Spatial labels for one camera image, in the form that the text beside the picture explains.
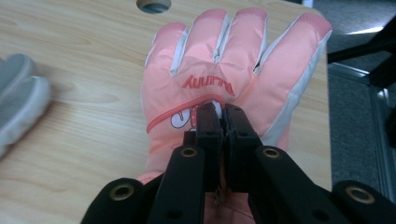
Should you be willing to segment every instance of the light wood surface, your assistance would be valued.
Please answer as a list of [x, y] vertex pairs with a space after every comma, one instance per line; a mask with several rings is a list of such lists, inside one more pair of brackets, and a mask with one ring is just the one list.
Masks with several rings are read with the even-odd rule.
[[[53, 101], [0, 160], [0, 223], [79, 223], [108, 182], [144, 172], [148, 137], [140, 104], [144, 62], [156, 31], [191, 25], [203, 11], [264, 7], [268, 40], [313, 9], [270, 0], [173, 0], [157, 15], [134, 0], [0, 1], [0, 56], [31, 56]], [[294, 112], [290, 155], [331, 187], [325, 55]]]

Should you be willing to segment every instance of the hole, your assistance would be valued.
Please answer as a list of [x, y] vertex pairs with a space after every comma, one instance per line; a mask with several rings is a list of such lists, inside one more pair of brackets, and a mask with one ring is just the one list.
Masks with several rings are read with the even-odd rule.
[[375, 197], [373, 194], [365, 189], [359, 187], [349, 186], [346, 188], [346, 193], [349, 197], [359, 203], [374, 203]]
[[329, 215], [327, 215], [325, 212], [323, 212], [322, 210], [319, 209], [314, 209], [312, 211], [312, 215], [314, 216], [314, 218], [316, 218], [319, 221], [329, 221]]
[[171, 0], [137, 0], [136, 5], [143, 12], [158, 14], [168, 10], [172, 3]]
[[172, 219], [179, 219], [183, 216], [183, 211], [179, 210], [179, 209], [171, 209], [168, 211], [168, 217], [172, 218]]
[[186, 147], [181, 149], [180, 154], [184, 157], [194, 157], [198, 151], [192, 147]]
[[280, 153], [272, 148], [266, 148], [265, 150], [262, 151], [262, 154], [264, 154], [264, 156], [269, 158], [278, 158], [280, 156]]
[[122, 201], [133, 194], [134, 186], [131, 184], [120, 184], [110, 191], [110, 198], [114, 201]]

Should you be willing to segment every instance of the pink glove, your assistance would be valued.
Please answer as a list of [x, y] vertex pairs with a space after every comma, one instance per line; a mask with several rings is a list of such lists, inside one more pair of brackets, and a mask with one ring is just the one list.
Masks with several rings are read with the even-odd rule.
[[[287, 149], [291, 113], [332, 27], [319, 15], [305, 13], [267, 48], [266, 20], [261, 8], [239, 10], [231, 22], [224, 10], [211, 9], [190, 30], [170, 23], [157, 33], [143, 77], [149, 155], [147, 173], [138, 179], [146, 183], [164, 172], [183, 133], [194, 128], [194, 108], [205, 102], [241, 107], [265, 145]], [[205, 220], [254, 223], [246, 199], [226, 195], [233, 196], [221, 207], [206, 209]]]

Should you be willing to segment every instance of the floor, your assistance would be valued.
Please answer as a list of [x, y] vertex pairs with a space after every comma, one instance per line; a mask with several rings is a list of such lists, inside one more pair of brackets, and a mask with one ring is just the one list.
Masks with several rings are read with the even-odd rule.
[[[368, 42], [376, 33], [352, 33], [384, 26], [396, 15], [395, 0], [315, 0], [314, 8], [333, 26], [329, 53]], [[395, 203], [396, 150], [389, 147], [384, 122], [396, 106], [396, 85], [383, 90], [365, 77], [389, 55], [329, 64], [332, 182], [358, 180]]]

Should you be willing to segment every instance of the glove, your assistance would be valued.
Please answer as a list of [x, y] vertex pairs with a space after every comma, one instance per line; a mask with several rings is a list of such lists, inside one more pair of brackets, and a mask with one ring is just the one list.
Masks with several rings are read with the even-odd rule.
[[[183, 133], [194, 128], [195, 108], [204, 103], [215, 102], [219, 110], [225, 104], [241, 107], [265, 145], [287, 149], [291, 113], [332, 27], [306, 13], [267, 48], [266, 20], [261, 8], [241, 9], [231, 21], [226, 11], [211, 9], [190, 30], [178, 22], [159, 30], [143, 76], [149, 152], [147, 172], [139, 180], [147, 183], [164, 172]], [[205, 221], [254, 223], [243, 195], [243, 200], [225, 195], [221, 207], [213, 207], [212, 196], [206, 196], [205, 215], [212, 217]]]

